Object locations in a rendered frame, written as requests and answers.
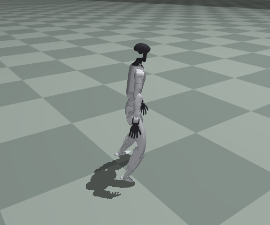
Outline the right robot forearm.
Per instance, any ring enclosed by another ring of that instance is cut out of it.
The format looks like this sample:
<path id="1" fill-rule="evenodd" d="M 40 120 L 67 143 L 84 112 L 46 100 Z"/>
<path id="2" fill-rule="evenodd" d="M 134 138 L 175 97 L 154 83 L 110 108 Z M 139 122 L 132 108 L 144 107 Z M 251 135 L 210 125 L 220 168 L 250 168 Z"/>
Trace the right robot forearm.
<path id="1" fill-rule="evenodd" d="M 141 108 L 141 103 L 142 103 L 142 100 L 143 100 L 143 96 L 141 94 L 138 94 L 136 96 L 136 99 L 135 99 L 135 102 L 133 103 L 133 110 L 134 110 L 134 113 L 133 113 L 133 123 L 138 123 L 139 122 L 139 116 L 140 116 L 140 108 Z"/>

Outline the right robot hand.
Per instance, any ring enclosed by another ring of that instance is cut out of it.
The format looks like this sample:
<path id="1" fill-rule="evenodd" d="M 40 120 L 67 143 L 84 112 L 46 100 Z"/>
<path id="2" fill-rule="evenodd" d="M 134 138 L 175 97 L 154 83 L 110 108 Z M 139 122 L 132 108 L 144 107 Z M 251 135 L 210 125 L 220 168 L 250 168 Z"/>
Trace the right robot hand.
<path id="1" fill-rule="evenodd" d="M 139 134 L 141 135 L 141 131 L 140 131 L 140 129 L 139 129 L 139 122 L 138 123 L 133 123 L 133 118 L 132 118 L 132 126 L 131 126 L 131 128 L 130 128 L 130 133 L 129 133 L 129 137 L 130 137 L 130 135 L 131 135 L 131 138 L 133 137 L 133 133 L 134 133 L 134 137 L 133 138 L 135 138 L 135 135 L 136 135 L 136 138 L 138 138 L 138 132 L 139 132 Z M 131 132 L 132 132 L 132 134 L 131 134 Z"/>

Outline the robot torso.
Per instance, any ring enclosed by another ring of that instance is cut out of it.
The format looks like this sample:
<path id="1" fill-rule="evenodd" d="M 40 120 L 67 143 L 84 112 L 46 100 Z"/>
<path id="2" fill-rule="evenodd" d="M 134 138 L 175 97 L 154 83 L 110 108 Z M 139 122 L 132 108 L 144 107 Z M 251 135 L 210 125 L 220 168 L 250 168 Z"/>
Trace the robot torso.
<path id="1" fill-rule="evenodd" d="M 126 106 L 125 106 L 125 114 L 127 116 L 128 116 L 128 112 L 132 111 L 133 108 L 134 108 L 134 106 L 133 106 L 133 103 L 135 102 L 134 97 L 133 97 L 134 84 L 135 84 L 134 73 L 135 73 L 136 69 L 141 69 L 145 73 L 143 84 L 142 84 L 142 89 L 143 89 L 143 85 L 144 85 L 144 82 L 145 82 L 145 79 L 146 79 L 146 71 L 145 71 L 144 66 L 142 64 L 139 64 L 139 66 L 133 66 L 132 63 L 130 64 L 130 67 L 129 67 L 127 88 L 126 88 L 127 97 L 129 97 L 129 99 L 128 99 L 127 103 L 126 103 Z M 140 91 L 140 94 L 142 92 L 142 89 Z M 134 112 L 134 110 L 133 110 L 133 112 Z"/>

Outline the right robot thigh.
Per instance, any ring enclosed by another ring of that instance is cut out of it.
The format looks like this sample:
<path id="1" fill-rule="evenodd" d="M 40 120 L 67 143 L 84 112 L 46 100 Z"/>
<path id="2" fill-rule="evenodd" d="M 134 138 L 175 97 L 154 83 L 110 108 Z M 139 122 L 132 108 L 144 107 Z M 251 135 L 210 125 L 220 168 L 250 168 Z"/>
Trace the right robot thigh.
<path id="1" fill-rule="evenodd" d="M 133 125 L 132 124 L 133 113 L 134 113 L 133 110 L 129 111 L 128 116 L 126 117 L 129 125 Z M 141 135 L 139 134 L 139 132 L 138 132 L 138 138 L 136 138 L 136 135 L 135 135 L 135 140 L 136 140 L 136 143 L 138 146 L 136 148 L 134 148 L 134 150 L 139 149 L 141 152 L 141 157 L 142 157 L 144 155 L 145 148 L 146 148 L 146 132 L 145 132 L 144 125 L 143 125 L 140 117 L 139 117 L 139 125 L 138 126 L 139 126 L 139 129 L 141 131 Z"/>

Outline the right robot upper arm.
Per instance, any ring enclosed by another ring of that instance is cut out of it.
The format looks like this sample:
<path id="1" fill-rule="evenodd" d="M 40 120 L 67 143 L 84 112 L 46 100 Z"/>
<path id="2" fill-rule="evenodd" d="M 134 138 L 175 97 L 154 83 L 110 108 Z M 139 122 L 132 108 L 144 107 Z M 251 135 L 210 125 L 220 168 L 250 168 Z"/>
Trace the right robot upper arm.
<path id="1" fill-rule="evenodd" d="M 141 69 L 136 69 L 134 73 L 134 79 L 135 79 L 135 84 L 134 84 L 134 100 L 136 99 L 136 96 L 140 94 L 140 91 L 142 89 L 142 84 L 144 80 L 145 73 Z"/>

